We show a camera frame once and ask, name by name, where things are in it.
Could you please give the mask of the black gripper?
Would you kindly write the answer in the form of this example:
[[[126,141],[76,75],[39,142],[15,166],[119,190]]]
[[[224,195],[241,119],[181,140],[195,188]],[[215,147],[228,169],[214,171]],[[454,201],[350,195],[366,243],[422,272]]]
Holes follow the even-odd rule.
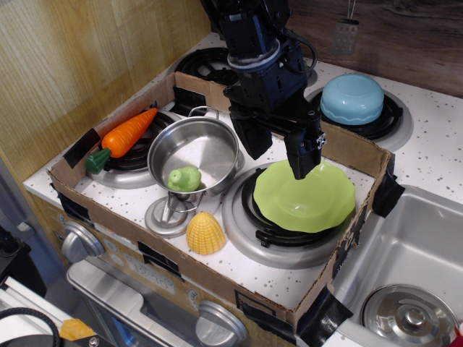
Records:
[[[229,38],[228,62],[238,82],[224,94],[231,102],[234,130],[247,154],[260,158],[273,144],[272,132],[285,137],[286,154],[296,180],[302,180],[321,161],[326,135],[320,115],[305,100],[307,69],[301,38]]]

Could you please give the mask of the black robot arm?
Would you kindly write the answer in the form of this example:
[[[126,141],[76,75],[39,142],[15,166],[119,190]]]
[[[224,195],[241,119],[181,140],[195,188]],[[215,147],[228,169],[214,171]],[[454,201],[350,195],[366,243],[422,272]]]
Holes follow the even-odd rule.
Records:
[[[286,28],[288,1],[203,1],[210,21],[225,40],[228,64],[238,81],[224,90],[234,130],[247,153],[258,159],[284,138],[286,156],[300,180],[321,160],[325,134],[321,115],[304,97],[307,66],[302,45],[308,42]]]

